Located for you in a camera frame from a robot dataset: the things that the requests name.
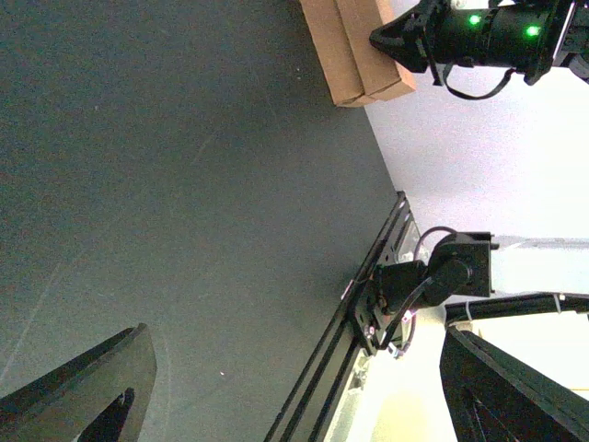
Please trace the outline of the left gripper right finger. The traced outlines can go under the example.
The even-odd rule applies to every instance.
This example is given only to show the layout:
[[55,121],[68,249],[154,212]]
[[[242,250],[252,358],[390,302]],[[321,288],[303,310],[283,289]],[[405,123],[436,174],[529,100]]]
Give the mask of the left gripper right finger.
[[588,439],[588,400],[470,331],[446,330],[439,368],[459,441]]

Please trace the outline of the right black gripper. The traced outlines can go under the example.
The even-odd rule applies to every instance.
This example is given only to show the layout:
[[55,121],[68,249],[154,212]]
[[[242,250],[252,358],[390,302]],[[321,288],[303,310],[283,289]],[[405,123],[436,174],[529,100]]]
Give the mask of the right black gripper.
[[449,1],[420,1],[416,8],[374,29],[371,45],[412,73],[422,74],[428,59],[419,18],[425,18],[425,39],[436,64],[463,67],[490,65],[491,26],[497,8],[454,9]]

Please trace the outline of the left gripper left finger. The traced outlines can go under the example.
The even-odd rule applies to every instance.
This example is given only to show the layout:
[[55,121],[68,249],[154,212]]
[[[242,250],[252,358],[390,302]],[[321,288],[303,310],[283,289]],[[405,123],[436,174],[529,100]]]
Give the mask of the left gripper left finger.
[[1,399],[3,441],[136,441],[156,380],[140,323]]

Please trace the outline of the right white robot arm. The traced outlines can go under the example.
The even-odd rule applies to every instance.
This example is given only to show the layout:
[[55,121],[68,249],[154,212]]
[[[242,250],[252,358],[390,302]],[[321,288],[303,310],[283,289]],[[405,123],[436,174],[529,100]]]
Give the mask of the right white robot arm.
[[365,109],[388,172],[410,200],[426,247],[439,227],[497,236],[588,236],[588,86],[555,68],[514,76],[492,99],[497,68],[456,68],[458,99],[415,76],[410,94]]

